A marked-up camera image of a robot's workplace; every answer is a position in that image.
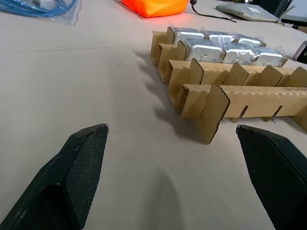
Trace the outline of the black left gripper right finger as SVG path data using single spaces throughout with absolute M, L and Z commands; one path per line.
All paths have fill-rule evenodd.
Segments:
M 276 230 L 307 230 L 307 157 L 287 138 L 238 125 L 250 180 Z

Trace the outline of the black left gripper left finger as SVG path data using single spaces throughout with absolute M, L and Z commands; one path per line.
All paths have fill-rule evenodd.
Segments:
M 0 230 L 82 230 L 98 187 L 108 125 L 72 134 L 35 175 Z

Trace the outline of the cardboard divider tray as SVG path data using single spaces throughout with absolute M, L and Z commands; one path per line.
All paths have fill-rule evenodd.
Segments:
M 210 144 L 222 119 L 290 117 L 307 132 L 307 69 L 280 63 L 251 65 L 201 62 L 188 58 L 194 45 L 173 27 L 153 31 L 151 58 L 181 117 L 194 119 Z

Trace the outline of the purple grey device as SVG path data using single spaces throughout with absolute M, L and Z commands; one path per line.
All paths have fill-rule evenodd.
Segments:
M 294 60 L 296 62 L 307 64 L 307 41 L 304 41 L 295 52 Z

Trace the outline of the grey padded pouch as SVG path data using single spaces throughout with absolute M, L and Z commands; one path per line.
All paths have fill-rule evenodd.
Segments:
M 258 5 L 227 3 L 215 7 L 218 11 L 231 14 L 248 21 L 276 23 L 279 18 Z

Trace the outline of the orange fabric bag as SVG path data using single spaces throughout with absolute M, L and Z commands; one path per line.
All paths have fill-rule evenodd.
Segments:
M 133 12 L 144 18 L 164 17 L 185 11 L 189 0 L 121 0 Z

